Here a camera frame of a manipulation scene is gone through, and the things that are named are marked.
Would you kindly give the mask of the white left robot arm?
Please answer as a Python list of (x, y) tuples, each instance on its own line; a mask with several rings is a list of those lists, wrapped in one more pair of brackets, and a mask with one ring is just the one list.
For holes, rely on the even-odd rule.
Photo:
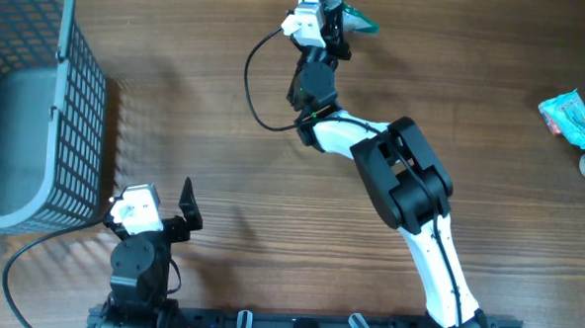
[(111, 291), (89, 309), (86, 328), (191, 328), (170, 295), (169, 275), (181, 273), (171, 245), (191, 239), (203, 228), (192, 180), (186, 178), (178, 200), (180, 215), (160, 218), (153, 184), (125, 188), (112, 198), (103, 224), (120, 238), (111, 254)]

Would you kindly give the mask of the light blue tissue packet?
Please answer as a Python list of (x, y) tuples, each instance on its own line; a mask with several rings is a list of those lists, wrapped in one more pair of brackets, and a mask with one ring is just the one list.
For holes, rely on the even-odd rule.
[(585, 104), (576, 89), (543, 101), (539, 110), (552, 116), (569, 143), (585, 150)]

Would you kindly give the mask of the green 3M gloves packet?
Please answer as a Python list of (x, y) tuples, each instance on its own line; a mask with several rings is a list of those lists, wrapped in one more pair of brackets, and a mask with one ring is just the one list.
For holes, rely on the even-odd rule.
[(363, 12), (355, 9), (353, 6), (342, 4), (342, 25), (345, 32), (378, 34), (378, 23), (370, 20)]

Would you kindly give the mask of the red white small packet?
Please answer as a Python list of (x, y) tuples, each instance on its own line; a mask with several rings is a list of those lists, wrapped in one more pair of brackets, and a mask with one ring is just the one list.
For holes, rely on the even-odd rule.
[(555, 120), (552, 118), (552, 116), (543, 114), (543, 118), (549, 128), (550, 133), (553, 136), (559, 136), (562, 134), (560, 127), (555, 123)]

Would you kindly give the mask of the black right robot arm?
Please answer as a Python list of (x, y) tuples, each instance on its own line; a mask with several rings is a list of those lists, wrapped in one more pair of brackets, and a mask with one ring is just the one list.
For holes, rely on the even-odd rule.
[(376, 213), (407, 243), (435, 328), (488, 328), (451, 233), (451, 177), (423, 132), (410, 118), (373, 123), (339, 104), (335, 70), (352, 55), (345, 34), (376, 29), (344, 0), (297, 0), (282, 30), (301, 52), (287, 93), (298, 135), (353, 160)]

